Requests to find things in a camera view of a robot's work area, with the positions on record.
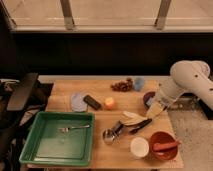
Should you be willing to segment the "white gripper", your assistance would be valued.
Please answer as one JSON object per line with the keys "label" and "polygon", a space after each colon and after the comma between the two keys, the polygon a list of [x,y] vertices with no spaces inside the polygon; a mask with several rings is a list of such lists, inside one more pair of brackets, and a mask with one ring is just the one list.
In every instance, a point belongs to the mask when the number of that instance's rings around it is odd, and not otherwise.
{"label": "white gripper", "polygon": [[147,118],[154,118],[175,101],[175,96],[169,91],[159,88],[155,93],[151,106],[146,113]]}

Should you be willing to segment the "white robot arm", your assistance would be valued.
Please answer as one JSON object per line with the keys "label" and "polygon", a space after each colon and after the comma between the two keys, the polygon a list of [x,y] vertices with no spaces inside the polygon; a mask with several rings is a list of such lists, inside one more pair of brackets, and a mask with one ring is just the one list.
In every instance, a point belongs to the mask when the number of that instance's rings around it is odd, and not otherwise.
{"label": "white robot arm", "polygon": [[213,81],[204,61],[182,60],[170,68],[170,77],[161,83],[153,97],[147,118],[154,118],[170,107],[184,93],[193,93],[213,110]]}

